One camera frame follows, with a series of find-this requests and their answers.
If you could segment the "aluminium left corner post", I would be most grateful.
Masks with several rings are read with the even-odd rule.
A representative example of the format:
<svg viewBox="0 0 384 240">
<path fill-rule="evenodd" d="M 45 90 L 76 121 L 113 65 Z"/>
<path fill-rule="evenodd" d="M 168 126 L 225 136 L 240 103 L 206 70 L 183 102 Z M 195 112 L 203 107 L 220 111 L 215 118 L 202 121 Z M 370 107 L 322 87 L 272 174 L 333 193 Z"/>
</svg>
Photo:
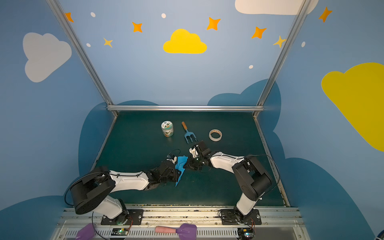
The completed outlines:
<svg viewBox="0 0 384 240">
<path fill-rule="evenodd" d="M 112 98 L 108 94 L 108 91 L 105 88 L 99 75 L 97 74 L 96 69 L 92 65 L 91 60 L 89 59 L 83 45 L 81 44 L 81 41 L 79 40 L 73 27 L 71 26 L 71 22 L 66 17 L 66 14 L 65 14 L 60 2 L 56 1 L 56 0 L 47 0 L 47 4 L 49 5 L 50 9 L 54 13 L 56 19 L 60 23 L 65 34 L 69 38 L 72 46 L 74 47 L 75 51 L 77 52 L 80 60 L 82 61 L 83 65 L 85 66 L 87 72 L 89 73 L 91 79 L 93 80 L 95 86 L 97 87 L 99 93 L 101 94 L 102 98 L 106 102 L 107 106 L 109 107 L 109 106 L 114 105 Z"/>
</svg>

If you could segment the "right side floor rail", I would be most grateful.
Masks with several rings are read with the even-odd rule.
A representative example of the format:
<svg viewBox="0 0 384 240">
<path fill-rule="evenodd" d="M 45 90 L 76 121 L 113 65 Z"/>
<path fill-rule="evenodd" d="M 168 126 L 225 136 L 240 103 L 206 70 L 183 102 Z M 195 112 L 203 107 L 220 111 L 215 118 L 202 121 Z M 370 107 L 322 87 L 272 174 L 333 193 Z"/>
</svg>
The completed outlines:
<svg viewBox="0 0 384 240">
<path fill-rule="evenodd" d="M 269 160 L 269 163 L 270 163 L 270 166 L 271 166 L 271 169 L 272 169 L 275 181 L 276 181 L 276 185 L 275 185 L 275 187 L 273 187 L 273 189 L 276 188 L 276 189 L 279 190 L 279 192 L 281 194 L 281 197 L 283 199 L 285 207 L 291 207 L 291 204 L 289 202 L 288 196 L 287 196 L 286 191 L 284 189 L 284 186 L 283 186 L 283 184 L 281 182 L 280 170 L 279 170 L 275 160 L 272 157 L 271 151 L 270 151 L 270 149 L 268 147 L 268 144 L 267 144 L 265 135 L 264 135 L 264 133 L 262 131 L 261 125 L 260 125 L 260 123 L 259 123 L 259 121 L 258 121 L 256 116 L 253 116 L 253 118 L 254 118 L 254 121 L 255 121 L 258 133 L 260 135 L 260 138 L 261 138 L 261 141 L 262 141 L 265 153 L 266 153 L 267 158 Z"/>
</svg>

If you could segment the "small patterned jar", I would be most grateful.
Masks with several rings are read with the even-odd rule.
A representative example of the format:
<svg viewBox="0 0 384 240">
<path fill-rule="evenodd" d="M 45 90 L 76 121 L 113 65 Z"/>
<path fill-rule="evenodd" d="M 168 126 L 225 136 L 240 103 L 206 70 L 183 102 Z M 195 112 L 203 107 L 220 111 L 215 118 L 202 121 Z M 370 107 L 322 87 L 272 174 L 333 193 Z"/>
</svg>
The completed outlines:
<svg viewBox="0 0 384 240">
<path fill-rule="evenodd" d="M 172 137 L 174 134 L 174 125 L 171 121 L 164 121 L 161 124 L 161 129 L 165 137 Z"/>
</svg>

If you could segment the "purple scoop left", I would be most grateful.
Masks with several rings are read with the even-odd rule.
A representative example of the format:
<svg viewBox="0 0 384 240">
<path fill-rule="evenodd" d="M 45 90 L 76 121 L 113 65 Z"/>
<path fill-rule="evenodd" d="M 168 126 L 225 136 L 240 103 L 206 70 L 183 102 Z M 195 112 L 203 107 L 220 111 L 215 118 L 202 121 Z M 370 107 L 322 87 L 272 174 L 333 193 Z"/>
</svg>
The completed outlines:
<svg viewBox="0 0 384 240">
<path fill-rule="evenodd" d="M 87 224 L 78 231 L 75 240 L 92 240 L 95 237 L 95 234 L 94 225 Z"/>
</svg>

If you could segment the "cyan paper sheet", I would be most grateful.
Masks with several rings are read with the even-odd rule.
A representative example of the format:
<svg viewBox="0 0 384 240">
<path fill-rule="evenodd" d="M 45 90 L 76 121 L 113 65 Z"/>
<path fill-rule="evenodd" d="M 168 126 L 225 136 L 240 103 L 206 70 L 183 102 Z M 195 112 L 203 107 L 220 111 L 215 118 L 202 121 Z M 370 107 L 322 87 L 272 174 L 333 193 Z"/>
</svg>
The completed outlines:
<svg viewBox="0 0 384 240">
<path fill-rule="evenodd" d="M 178 157 L 177 158 L 177 164 L 175 166 L 175 169 L 178 171 L 178 178 L 177 178 L 177 181 L 176 181 L 176 184 L 175 186 L 177 186 L 182 178 L 182 175 L 185 171 L 185 164 L 187 163 L 188 161 L 188 157 L 186 156 L 182 156 L 182 157 Z"/>
</svg>

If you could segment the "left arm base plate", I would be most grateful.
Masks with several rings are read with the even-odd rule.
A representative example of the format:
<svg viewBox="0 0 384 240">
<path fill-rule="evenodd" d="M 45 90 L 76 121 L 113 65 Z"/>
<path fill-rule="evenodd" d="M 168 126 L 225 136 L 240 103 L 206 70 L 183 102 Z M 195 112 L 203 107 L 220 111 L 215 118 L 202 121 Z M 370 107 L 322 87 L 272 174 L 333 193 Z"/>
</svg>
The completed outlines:
<svg viewBox="0 0 384 240">
<path fill-rule="evenodd" d="M 110 219 L 103 216 L 101 225 L 116 225 L 116 226 L 131 226 L 140 225 L 142 222 L 144 210 L 142 209 L 129 209 L 123 210 L 117 217 Z"/>
</svg>

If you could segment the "aluminium back frame rail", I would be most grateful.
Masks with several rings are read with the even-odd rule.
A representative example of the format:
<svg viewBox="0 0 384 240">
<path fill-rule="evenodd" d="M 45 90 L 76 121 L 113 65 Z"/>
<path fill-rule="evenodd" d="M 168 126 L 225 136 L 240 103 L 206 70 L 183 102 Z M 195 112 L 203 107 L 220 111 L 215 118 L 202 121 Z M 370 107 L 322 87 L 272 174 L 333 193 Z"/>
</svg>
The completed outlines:
<svg viewBox="0 0 384 240">
<path fill-rule="evenodd" d="M 109 111 L 155 112 L 262 112 L 263 106 L 134 106 L 107 105 Z"/>
</svg>

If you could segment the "left side floor rail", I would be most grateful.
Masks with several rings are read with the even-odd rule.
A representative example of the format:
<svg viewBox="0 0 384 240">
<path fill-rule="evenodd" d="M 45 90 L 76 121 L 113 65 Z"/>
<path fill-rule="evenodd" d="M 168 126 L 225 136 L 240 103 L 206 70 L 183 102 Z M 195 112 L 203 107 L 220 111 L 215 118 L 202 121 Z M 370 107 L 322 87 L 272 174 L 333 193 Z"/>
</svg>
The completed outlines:
<svg viewBox="0 0 384 240">
<path fill-rule="evenodd" d="M 75 167 L 72 184 L 94 167 L 114 122 L 114 115 L 103 109 L 93 109 L 77 122 L 72 131 Z"/>
</svg>

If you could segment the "left green circuit board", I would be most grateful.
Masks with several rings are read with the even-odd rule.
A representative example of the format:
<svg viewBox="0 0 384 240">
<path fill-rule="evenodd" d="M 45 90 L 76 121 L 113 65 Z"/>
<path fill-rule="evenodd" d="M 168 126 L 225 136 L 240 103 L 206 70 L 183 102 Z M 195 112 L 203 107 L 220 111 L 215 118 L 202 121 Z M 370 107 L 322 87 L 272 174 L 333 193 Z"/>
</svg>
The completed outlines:
<svg viewBox="0 0 384 240">
<path fill-rule="evenodd" d="M 111 236 L 127 236 L 130 232 L 129 228 L 113 228 Z"/>
</svg>

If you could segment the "front aluminium rail base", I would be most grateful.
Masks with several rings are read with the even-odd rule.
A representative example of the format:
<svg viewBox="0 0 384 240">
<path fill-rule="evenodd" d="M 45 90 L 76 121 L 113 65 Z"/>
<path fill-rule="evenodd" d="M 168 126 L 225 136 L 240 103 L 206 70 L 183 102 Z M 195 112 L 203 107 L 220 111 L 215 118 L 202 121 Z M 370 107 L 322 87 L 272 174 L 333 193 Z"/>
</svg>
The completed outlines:
<svg viewBox="0 0 384 240">
<path fill-rule="evenodd" d="M 165 206 L 128 205 L 128 209 L 144 210 L 140 225 L 101 225 L 103 215 L 88 213 L 77 215 L 73 208 L 64 210 L 52 240 L 74 240 L 80 229 L 94 224 L 96 240 L 177 240 L 177 234 L 156 233 L 155 227 L 179 228 L 182 224 L 197 226 L 198 240 L 243 240 L 238 228 L 252 228 L 252 240 L 308 240 L 307 228 L 298 208 L 256 207 L 261 215 L 261 225 L 223 225 L 218 216 L 221 209 L 229 206 Z M 111 236 L 113 228 L 129 228 L 127 236 Z"/>
</svg>

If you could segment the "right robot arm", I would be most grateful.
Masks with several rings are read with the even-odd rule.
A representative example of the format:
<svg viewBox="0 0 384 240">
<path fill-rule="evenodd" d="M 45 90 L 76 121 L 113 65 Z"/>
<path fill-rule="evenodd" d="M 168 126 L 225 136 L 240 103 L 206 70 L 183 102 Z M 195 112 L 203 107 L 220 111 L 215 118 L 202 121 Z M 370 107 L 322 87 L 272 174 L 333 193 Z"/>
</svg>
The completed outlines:
<svg viewBox="0 0 384 240">
<path fill-rule="evenodd" d="M 232 156 L 213 152 L 203 141 L 189 149 L 186 169 L 200 170 L 202 166 L 225 170 L 235 175 L 242 195 L 234 207 L 239 217 L 249 216 L 257 201 L 272 187 L 273 178 L 255 155 Z"/>
</svg>

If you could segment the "green circuit board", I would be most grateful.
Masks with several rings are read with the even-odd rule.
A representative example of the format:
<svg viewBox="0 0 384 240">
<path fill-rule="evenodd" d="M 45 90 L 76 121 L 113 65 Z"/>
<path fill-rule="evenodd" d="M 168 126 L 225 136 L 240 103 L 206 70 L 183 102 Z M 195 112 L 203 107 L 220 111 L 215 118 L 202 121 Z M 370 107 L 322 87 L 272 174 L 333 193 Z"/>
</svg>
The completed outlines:
<svg viewBox="0 0 384 240">
<path fill-rule="evenodd" d="M 130 232 L 129 228 L 113 228 L 111 236 L 127 236 Z"/>
<path fill-rule="evenodd" d="M 252 228 L 238 228 L 238 236 L 243 240 L 250 240 L 254 237 L 254 230 Z"/>
</svg>

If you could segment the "aluminium corner post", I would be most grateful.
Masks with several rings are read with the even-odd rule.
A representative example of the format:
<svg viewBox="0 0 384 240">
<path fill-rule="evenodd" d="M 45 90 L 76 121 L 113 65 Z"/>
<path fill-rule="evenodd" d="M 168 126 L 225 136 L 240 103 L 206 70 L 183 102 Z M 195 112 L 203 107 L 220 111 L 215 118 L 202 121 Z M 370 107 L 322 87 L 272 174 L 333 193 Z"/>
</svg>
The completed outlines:
<svg viewBox="0 0 384 240">
<path fill-rule="evenodd" d="M 256 120 L 256 118 L 258 117 L 259 115 L 259 112 L 261 112 L 263 109 L 264 109 L 264 103 L 266 102 L 267 98 L 268 98 L 268 95 L 269 93 L 271 92 L 272 90 L 272 87 L 274 85 L 274 83 L 276 82 L 277 80 L 277 77 L 284 65 L 284 62 L 292 48 L 292 45 L 303 25 L 303 23 L 305 22 L 305 19 L 307 17 L 307 14 L 308 14 L 308 10 L 310 8 L 310 5 L 311 5 L 311 2 L 310 0 L 305 0 L 302 2 L 301 6 L 299 7 L 299 11 L 293 21 L 293 24 L 288 32 L 288 35 L 287 35 L 287 38 L 286 38 L 286 41 L 284 42 L 284 45 L 282 46 L 282 49 L 279 53 L 279 56 L 276 60 L 276 63 L 274 65 L 274 68 L 271 72 L 271 75 L 270 77 L 268 78 L 264 88 L 263 88 L 263 91 L 260 95 L 260 98 L 257 102 L 257 107 L 261 107 L 261 110 L 257 110 L 257 111 L 254 111 L 253 112 L 253 118 Z"/>
<path fill-rule="evenodd" d="M 56 0 L 47 0 L 47 4 L 49 5 L 50 9 L 54 13 L 56 19 L 60 23 L 65 34 L 69 38 L 72 46 L 74 47 L 75 51 L 77 52 L 80 60 L 82 61 L 83 65 L 85 66 L 87 72 L 89 73 L 91 79 L 93 80 L 95 86 L 97 87 L 99 93 L 101 94 L 102 98 L 106 102 L 107 106 L 109 107 L 109 106 L 114 105 L 112 98 L 108 94 L 108 91 L 105 88 L 99 75 L 97 74 L 96 69 L 92 65 L 91 60 L 89 59 L 83 45 L 81 44 L 81 41 L 79 40 L 73 27 L 71 26 L 71 22 L 66 17 L 66 14 L 65 14 L 60 2 L 56 1 Z"/>
</svg>

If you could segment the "white double-sided tape roll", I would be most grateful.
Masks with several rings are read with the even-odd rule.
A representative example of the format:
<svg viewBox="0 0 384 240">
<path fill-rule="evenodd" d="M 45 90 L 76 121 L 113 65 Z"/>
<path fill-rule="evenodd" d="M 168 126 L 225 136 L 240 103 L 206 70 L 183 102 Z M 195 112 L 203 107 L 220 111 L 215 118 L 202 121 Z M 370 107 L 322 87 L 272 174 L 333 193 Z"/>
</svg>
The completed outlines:
<svg viewBox="0 0 384 240">
<path fill-rule="evenodd" d="M 218 129 L 213 129 L 209 132 L 209 138 L 213 142 L 218 142 L 222 139 L 223 134 L 220 130 Z"/>
</svg>

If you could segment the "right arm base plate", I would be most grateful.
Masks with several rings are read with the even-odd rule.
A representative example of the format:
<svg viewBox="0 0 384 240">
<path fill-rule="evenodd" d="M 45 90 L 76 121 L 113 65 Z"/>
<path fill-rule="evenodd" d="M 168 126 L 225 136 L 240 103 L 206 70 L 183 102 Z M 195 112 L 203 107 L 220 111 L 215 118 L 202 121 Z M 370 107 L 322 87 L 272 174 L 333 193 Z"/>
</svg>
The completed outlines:
<svg viewBox="0 0 384 240">
<path fill-rule="evenodd" d="M 240 211 L 234 209 L 221 209 L 218 216 L 223 225 L 261 225 L 261 215 L 259 210 L 253 209 L 247 215 L 243 215 Z"/>
</svg>

